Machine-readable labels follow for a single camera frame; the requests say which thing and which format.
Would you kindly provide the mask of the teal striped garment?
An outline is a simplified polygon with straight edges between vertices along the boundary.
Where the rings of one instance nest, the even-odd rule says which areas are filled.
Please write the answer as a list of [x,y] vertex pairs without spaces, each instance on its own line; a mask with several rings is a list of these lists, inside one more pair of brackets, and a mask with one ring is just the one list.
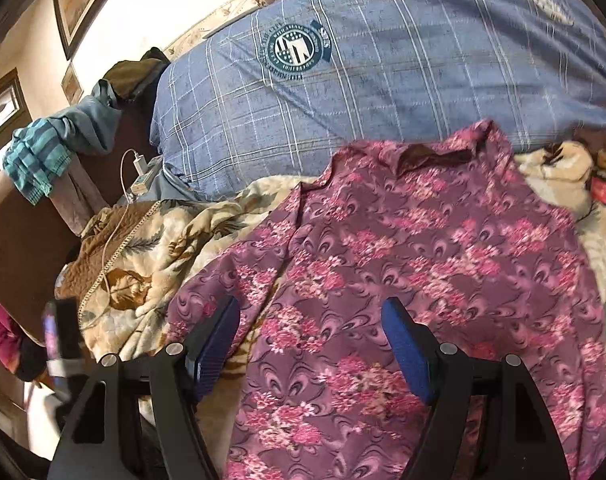
[[13,131],[2,170],[33,206],[53,190],[53,181],[68,169],[73,155],[64,142],[62,118],[39,118]]

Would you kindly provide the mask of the purple floral shirt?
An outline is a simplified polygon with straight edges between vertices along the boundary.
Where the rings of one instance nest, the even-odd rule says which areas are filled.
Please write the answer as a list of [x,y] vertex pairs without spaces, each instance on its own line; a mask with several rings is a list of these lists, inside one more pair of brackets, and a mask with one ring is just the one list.
[[507,137],[478,122],[432,144],[334,154],[168,309],[184,338],[227,296],[252,344],[228,479],[395,479],[429,410],[381,325],[395,297],[469,356],[519,356],[575,479],[606,454],[606,338],[571,214],[541,200]]

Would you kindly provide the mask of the olive green garment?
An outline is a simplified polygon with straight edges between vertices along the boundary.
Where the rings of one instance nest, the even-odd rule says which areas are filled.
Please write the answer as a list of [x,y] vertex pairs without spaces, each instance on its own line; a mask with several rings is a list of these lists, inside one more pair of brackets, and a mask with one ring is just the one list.
[[164,67],[165,64],[157,58],[145,58],[140,61],[124,60],[114,64],[103,78],[121,100],[128,100],[145,81]]

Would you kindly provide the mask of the beige leaf fleece blanket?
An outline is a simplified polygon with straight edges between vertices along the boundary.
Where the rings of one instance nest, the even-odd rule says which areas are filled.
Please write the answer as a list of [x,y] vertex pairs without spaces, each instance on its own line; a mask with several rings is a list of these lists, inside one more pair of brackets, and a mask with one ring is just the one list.
[[[162,200],[130,205],[106,253],[106,268],[134,271],[149,289],[140,306],[124,311],[106,304],[101,253],[125,207],[105,209],[86,229],[80,253],[56,286],[56,296],[78,300],[80,330],[94,356],[116,353],[129,360],[158,351],[164,344],[178,341],[169,336],[168,309],[182,285],[248,237],[294,188],[314,183],[323,174],[314,180],[263,178],[220,203]],[[214,461],[222,474],[257,335],[257,330],[250,330],[244,338],[236,335],[222,372],[224,388],[214,392],[200,409],[200,425],[214,445]]]

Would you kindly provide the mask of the red small object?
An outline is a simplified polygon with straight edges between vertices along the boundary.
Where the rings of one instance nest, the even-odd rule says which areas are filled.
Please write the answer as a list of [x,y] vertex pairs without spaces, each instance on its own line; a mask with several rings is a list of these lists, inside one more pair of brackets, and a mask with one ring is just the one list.
[[589,195],[595,202],[606,205],[606,172],[595,171],[591,174]]

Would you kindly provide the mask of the blue plaid pillow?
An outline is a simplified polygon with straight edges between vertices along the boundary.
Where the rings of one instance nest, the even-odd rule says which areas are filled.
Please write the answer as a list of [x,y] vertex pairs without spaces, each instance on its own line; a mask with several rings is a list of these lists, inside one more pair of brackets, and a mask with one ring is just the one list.
[[279,0],[158,83],[150,141],[208,200],[316,176],[356,140],[491,119],[519,152],[606,132],[606,28],[580,0]]

